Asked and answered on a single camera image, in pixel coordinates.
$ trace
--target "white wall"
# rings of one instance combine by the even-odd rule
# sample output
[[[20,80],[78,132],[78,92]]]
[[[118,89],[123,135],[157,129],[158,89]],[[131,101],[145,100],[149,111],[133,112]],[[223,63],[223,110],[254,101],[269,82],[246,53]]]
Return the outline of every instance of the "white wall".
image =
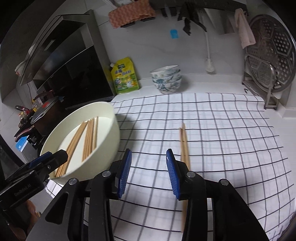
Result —
[[[22,153],[15,147],[16,143],[14,135],[19,130],[18,124],[20,122],[18,116],[20,111],[14,108],[16,105],[23,105],[16,89],[10,92],[2,102],[0,99],[0,135],[14,153],[26,163]]]
[[[151,77],[150,71],[162,66],[178,64],[183,74],[206,74],[205,59],[207,57],[204,31],[195,23],[191,23],[192,34],[188,36],[182,29],[184,21],[177,17],[164,18],[157,11],[155,20],[141,22],[127,28],[113,29],[107,13],[96,9],[96,1],[90,4],[111,62],[124,57],[131,57],[138,79]],[[210,50],[217,74],[241,75],[243,71],[243,55],[239,37],[236,33],[218,35],[209,18],[204,13],[203,19],[208,29]],[[178,30],[178,39],[170,37],[170,30]]]

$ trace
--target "pot lid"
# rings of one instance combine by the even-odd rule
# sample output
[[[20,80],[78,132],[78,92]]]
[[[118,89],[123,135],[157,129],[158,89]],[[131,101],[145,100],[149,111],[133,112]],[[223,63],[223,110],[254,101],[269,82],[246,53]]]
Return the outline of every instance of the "pot lid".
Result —
[[[35,112],[31,119],[31,124],[34,124],[36,121],[38,121],[41,117],[43,117],[46,112],[57,102],[59,99],[58,96],[49,99],[48,101],[44,102],[41,107]]]

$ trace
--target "pot handle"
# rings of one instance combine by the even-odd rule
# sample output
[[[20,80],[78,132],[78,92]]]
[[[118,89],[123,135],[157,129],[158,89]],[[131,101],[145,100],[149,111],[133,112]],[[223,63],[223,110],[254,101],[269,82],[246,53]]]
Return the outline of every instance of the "pot handle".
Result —
[[[28,135],[30,135],[31,133],[33,133],[33,131],[35,130],[35,126],[32,125],[30,128],[23,130],[21,133],[19,133],[17,135],[17,137],[15,138],[15,142],[18,142],[22,137],[26,137]]]
[[[49,99],[53,98],[54,95],[53,95],[53,90],[50,90],[50,91],[46,91],[46,92],[42,92],[41,94],[37,95],[33,100],[37,100],[38,98],[42,97],[42,96],[45,96],[47,95]]]
[[[30,110],[26,107],[23,107],[21,105],[16,105],[15,109],[19,110],[19,111],[26,111],[26,112],[30,112]]]

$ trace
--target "blue patterned bowl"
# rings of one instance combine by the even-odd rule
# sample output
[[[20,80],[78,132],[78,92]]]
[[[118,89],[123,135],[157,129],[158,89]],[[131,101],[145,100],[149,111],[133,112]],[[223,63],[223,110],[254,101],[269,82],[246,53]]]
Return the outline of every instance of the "blue patterned bowl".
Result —
[[[182,77],[180,77],[175,82],[167,83],[167,84],[157,84],[154,83],[155,87],[163,94],[169,94],[176,91],[181,85]]]
[[[175,82],[176,80],[180,79],[181,77],[181,71],[177,71],[174,74],[169,75],[168,77],[163,77],[163,78],[152,78],[152,81],[156,84],[167,84],[171,82]]]
[[[155,79],[160,79],[163,77],[168,77],[176,72],[178,72],[179,66],[178,65],[170,65],[170,66],[165,66],[159,69],[155,69],[150,71],[150,73],[152,74],[152,78]]]

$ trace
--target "wooden chopstick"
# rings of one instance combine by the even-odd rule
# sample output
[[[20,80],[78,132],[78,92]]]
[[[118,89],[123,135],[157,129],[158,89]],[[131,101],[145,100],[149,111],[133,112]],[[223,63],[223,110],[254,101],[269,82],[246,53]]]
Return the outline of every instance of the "wooden chopstick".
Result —
[[[74,142],[72,143],[72,146],[71,146],[71,148],[69,149],[69,153],[68,153],[68,161],[63,165],[62,176],[65,175],[65,173],[66,173],[66,171],[67,171],[67,168],[68,168],[68,165],[69,165],[69,163],[70,163],[70,160],[71,160],[71,158],[72,158],[72,156],[73,156],[73,153],[74,153],[74,151],[75,151],[75,149],[76,149],[76,146],[77,146],[77,144],[78,144],[78,142],[79,142],[79,140],[80,140],[80,137],[82,136],[82,133],[83,133],[85,127],[86,127],[86,123],[83,122],[83,123],[81,124],[81,126],[79,127],[79,129],[77,130],[77,136],[75,137]]]
[[[87,143],[88,143],[88,136],[89,136],[89,125],[90,125],[90,120],[87,121],[87,129],[86,129],[86,135],[84,138],[84,145],[83,145],[83,153],[82,153],[82,161],[85,160],[86,158],[86,152],[87,152]]]
[[[186,126],[184,123],[182,123],[182,128],[179,128],[179,131],[180,131],[180,145],[181,145],[181,161],[185,162],[188,169],[190,170],[191,166],[190,166],[190,159],[189,159]],[[182,226],[181,226],[182,231],[185,228],[187,205],[188,205],[188,200],[184,200],[183,210],[182,210]]]
[[[88,121],[86,136],[83,146],[82,161],[84,161],[93,151],[93,136],[94,136],[94,118]]]
[[[186,126],[184,123],[182,123],[182,132],[183,132],[183,145],[184,145],[184,151],[185,151],[185,160],[183,162],[186,163],[188,169],[191,169],[190,166],[190,159],[189,159],[189,151],[188,151],[188,143],[187,143],[187,133],[186,133]]]
[[[63,165],[61,165],[57,171],[56,171],[56,177],[60,177],[63,176],[66,173],[66,170],[68,168],[69,162],[72,158],[72,155],[76,149],[76,146],[80,140],[80,137],[86,127],[87,123],[86,122],[82,122],[80,127],[78,128],[78,130],[76,131],[76,133],[74,134],[72,140],[70,141],[70,144],[67,147],[67,154],[68,154],[68,160],[66,163],[64,163]]]
[[[90,137],[89,137],[89,156],[92,153],[92,146],[93,146],[93,136],[94,136],[94,118],[91,119],[91,129],[90,129]]]
[[[94,123],[93,150],[96,149],[96,141],[98,136],[98,122],[99,118],[97,116]]]

